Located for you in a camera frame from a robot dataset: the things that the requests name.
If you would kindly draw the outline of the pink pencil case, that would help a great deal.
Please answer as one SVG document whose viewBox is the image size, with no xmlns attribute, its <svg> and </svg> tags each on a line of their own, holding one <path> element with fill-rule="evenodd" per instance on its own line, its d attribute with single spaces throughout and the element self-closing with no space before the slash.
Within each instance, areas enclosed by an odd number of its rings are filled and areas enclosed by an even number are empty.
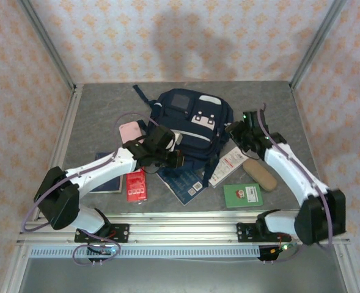
<svg viewBox="0 0 360 293">
<path fill-rule="evenodd" d="M 122 144 L 131 140 L 136 140 L 142 137 L 142 132 L 139 124 L 136 121 L 125 123 L 119 126 L 120 137 Z"/>
</svg>

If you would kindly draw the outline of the tan fabric glasses case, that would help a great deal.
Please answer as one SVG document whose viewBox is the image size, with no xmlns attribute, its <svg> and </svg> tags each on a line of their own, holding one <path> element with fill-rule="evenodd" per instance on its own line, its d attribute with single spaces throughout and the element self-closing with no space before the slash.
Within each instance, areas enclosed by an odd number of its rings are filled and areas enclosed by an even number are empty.
<svg viewBox="0 0 360 293">
<path fill-rule="evenodd" d="M 263 190 L 271 192 L 277 187 L 276 178 L 257 160 L 247 159 L 243 162 L 242 167 Z"/>
</svg>

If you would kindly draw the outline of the white red stationery pack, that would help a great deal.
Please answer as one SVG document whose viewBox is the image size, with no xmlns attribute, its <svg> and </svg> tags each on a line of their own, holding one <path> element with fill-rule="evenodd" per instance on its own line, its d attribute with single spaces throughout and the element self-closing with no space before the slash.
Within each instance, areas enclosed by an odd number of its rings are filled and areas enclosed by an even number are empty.
<svg viewBox="0 0 360 293">
<path fill-rule="evenodd" d="M 220 158 L 218 165 L 209 179 L 210 186 L 212 188 L 217 187 L 235 170 L 240 168 L 247 159 L 248 157 L 245 156 L 237 146 L 230 150 Z"/>
</svg>

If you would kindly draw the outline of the navy blue student backpack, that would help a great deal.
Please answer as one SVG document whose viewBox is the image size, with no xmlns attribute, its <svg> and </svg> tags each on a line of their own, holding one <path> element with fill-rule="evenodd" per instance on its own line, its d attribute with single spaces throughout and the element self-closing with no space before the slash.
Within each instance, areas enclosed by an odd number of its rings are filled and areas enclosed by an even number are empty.
<svg viewBox="0 0 360 293">
<path fill-rule="evenodd" d="M 150 108 L 151 121 L 138 121 L 146 134 L 156 125 L 163 125 L 182 135 L 175 147 L 185 156 L 181 170 L 204 170 L 202 184 L 208 187 L 220 159 L 220 152 L 229 141 L 226 127 L 233 123 L 233 110 L 222 98 L 188 89 L 171 89 L 158 99 L 149 100 L 133 86 L 141 100 Z"/>
</svg>

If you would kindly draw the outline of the red packet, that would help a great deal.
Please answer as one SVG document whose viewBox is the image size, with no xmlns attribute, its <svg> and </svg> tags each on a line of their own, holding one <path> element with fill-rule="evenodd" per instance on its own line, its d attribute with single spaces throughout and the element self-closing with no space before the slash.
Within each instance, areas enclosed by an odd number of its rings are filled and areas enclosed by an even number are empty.
<svg viewBox="0 0 360 293">
<path fill-rule="evenodd" d="M 127 202 L 139 202 L 147 199 L 147 186 L 144 169 L 126 174 Z"/>
</svg>

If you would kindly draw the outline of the blue booklet with QR codes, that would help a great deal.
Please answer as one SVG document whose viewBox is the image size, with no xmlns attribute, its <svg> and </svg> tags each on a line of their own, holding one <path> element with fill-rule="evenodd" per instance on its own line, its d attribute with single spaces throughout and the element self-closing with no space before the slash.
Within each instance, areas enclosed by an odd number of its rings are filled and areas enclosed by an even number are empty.
<svg viewBox="0 0 360 293">
<path fill-rule="evenodd" d="M 176 171 L 171 168 L 161 168 L 157 175 L 184 206 L 206 189 L 202 178 L 192 170 Z"/>
</svg>

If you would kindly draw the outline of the green notebook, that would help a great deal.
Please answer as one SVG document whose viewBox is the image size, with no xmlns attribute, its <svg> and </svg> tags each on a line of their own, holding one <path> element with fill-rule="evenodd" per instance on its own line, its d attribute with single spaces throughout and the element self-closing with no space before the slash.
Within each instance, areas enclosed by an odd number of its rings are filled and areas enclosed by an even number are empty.
<svg viewBox="0 0 360 293">
<path fill-rule="evenodd" d="M 260 186 L 253 184 L 230 184 L 223 186 L 227 208 L 250 208 L 263 205 Z"/>
</svg>

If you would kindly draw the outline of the dark navy yellow-label book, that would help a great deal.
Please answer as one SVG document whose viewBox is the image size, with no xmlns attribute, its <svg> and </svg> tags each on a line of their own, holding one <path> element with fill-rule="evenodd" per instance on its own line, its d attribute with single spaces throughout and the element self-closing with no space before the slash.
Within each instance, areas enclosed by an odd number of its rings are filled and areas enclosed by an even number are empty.
<svg viewBox="0 0 360 293">
<path fill-rule="evenodd" d="M 93 182 L 94 188 L 91 193 L 119 193 L 122 191 L 122 173 L 114 166 L 117 163 L 112 160 L 105 166 L 91 171 L 88 179 Z"/>
</svg>

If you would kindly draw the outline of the small circuit board with LED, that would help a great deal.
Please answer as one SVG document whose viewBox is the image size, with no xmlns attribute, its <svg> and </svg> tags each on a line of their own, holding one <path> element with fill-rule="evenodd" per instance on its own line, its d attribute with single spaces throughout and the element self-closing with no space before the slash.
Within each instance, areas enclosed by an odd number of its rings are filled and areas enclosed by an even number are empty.
<svg viewBox="0 0 360 293">
<path fill-rule="evenodd" d="M 298 255 L 299 246 L 292 242 L 282 245 L 261 245 L 259 253 L 257 259 L 264 264 L 283 263 L 292 260 Z"/>
<path fill-rule="evenodd" d="M 89 246 L 87 247 L 88 260 L 93 263 L 103 264 L 115 258 L 120 253 L 119 247 L 113 246 Z"/>
</svg>

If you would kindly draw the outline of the aluminium mounting rail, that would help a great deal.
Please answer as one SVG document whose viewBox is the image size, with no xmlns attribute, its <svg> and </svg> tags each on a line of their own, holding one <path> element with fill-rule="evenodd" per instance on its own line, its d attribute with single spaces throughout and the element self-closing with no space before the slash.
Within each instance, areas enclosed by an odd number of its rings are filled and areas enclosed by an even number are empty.
<svg viewBox="0 0 360 293">
<path fill-rule="evenodd" d="M 240 245 L 237 223 L 254 223 L 261 211 L 157 212 L 107 215 L 112 223 L 130 225 L 125 245 Z M 71 245 L 76 228 L 53 230 L 46 226 L 32 233 L 20 233 L 25 244 Z"/>
</svg>

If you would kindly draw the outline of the aluminium table side rail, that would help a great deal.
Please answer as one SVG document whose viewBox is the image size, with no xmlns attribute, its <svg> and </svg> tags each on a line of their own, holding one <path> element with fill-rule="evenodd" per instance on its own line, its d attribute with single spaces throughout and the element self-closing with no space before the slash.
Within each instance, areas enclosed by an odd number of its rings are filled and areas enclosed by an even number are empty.
<svg viewBox="0 0 360 293">
<path fill-rule="evenodd" d="M 49 167 L 59 166 L 62 168 L 67 152 L 70 136 L 78 111 L 79 103 L 83 92 L 84 84 L 76 84 L 75 89 L 70 95 L 65 114 L 62 119 L 62 124 L 57 135 L 56 144 L 51 155 Z"/>
</svg>

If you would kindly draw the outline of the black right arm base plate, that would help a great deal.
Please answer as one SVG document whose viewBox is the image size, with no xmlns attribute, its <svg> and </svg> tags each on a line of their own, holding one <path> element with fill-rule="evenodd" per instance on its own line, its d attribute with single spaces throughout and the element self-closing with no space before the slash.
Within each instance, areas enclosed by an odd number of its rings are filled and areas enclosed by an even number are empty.
<svg viewBox="0 0 360 293">
<path fill-rule="evenodd" d="M 237 223 L 238 242 L 291 242 L 288 234 L 272 233 L 256 223 Z"/>
</svg>

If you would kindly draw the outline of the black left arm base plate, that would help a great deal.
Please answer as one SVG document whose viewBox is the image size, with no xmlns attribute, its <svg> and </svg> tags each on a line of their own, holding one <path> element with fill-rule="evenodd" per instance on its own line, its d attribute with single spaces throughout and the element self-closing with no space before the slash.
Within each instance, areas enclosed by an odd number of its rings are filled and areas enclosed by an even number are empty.
<svg viewBox="0 0 360 293">
<path fill-rule="evenodd" d="M 83 232 L 81 229 L 77 229 L 75 233 L 74 241 L 76 243 L 110 243 L 110 241 L 115 241 L 118 243 L 127 243 L 129 236 L 129 224 L 115 224 L 107 223 L 94 234 L 90 236 Z"/>
</svg>

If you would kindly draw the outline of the aluminium frame post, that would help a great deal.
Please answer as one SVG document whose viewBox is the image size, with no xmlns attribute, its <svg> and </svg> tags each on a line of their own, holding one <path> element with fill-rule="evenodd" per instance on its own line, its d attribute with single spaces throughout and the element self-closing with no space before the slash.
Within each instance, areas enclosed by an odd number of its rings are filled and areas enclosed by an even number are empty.
<svg viewBox="0 0 360 293">
<path fill-rule="evenodd" d="M 65 85 L 68 87 L 69 90 L 74 92 L 76 85 L 73 82 L 73 79 L 70 73 L 68 72 L 63 60 L 61 59 L 61 56 L 58 53 L 48 31 L 46 30 L 38 13 L 36 12 L 34 6 L 32 5 L 31 0 L 16 0 L 16 2 L 20 5 L 26 17 L 30 21 L 35 33 L 40 39 L 43 47 L 46 49 L 54 66 L 57 68 Z"/>
<path fill-rule="evenodd" d="M 330 30 L 332 29 L 336 19 L 340 15 L 346 3 L 347 0 L 333 0 L 323 21 L 319 25 L 316 34 L 313 37 L 305 55 L 301 59 L 298 68 L 296 69 L 291 81 L 289 82 L 289 86 L 292 91 L 294 91 L 294 89 L 299 86 L 299 83 L 306 74 L 307 69 L 310 67 L 313 59 L 318 53 L 318 50 L 321 48 L 322 44 L 326 40 L 326 37 L 328 36 Z"/>
</svg>

